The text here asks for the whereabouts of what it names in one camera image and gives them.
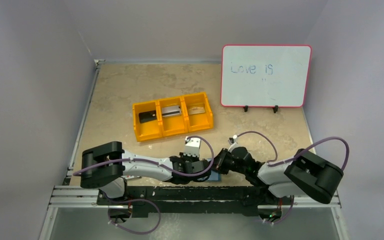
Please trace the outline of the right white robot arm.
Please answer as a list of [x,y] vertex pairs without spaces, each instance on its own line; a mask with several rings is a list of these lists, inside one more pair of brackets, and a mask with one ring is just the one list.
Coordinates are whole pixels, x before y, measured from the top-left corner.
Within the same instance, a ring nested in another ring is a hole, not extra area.
[[244,175],[253,186],[260,187],[260,196],[268,204],[286,196],[307,195],[313,200],[329,204],[344,172],[324,158],[299,149],[296,160],[278,165],[256,161],[243,146],[223,148],[214,158],[212,170],[226,175]]

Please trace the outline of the blue card holder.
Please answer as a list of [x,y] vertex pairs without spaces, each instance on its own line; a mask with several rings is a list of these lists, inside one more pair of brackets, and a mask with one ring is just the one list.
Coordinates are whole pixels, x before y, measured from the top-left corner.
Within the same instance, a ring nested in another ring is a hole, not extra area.
[[214,160],[212,161],[211,164],[211,173],[209,178],[206,180],[207,182],[221,182],[222,177],[221,174],[215,171],[215,166],[216,164],[214,163]]

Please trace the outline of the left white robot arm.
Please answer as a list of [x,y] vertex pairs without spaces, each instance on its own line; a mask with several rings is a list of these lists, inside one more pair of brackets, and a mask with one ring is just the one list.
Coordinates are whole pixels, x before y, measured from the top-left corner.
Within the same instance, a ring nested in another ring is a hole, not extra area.
[[211,175],[213,159],[199,159],[191,153],[155,158],[123,149],[119,141],[108,142],[81,155],[80,177],[83,189],[99,189],[118,205],[129,199],[126,176],[145,177],[164,183],[186,185]]

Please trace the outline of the gold magnetic stripe card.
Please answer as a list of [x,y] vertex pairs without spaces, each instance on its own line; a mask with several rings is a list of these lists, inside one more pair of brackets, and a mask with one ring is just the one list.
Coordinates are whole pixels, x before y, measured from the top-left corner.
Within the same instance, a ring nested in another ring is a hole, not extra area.
[[203,113],[205,113],[206,110],[205,110],[205,107],[204,107],[204,110],[198,110],[198,111],[188,111],[188,110],[187,110],[187,112],[188,112],[188,115],[197,115],[197,114],[203,114]]

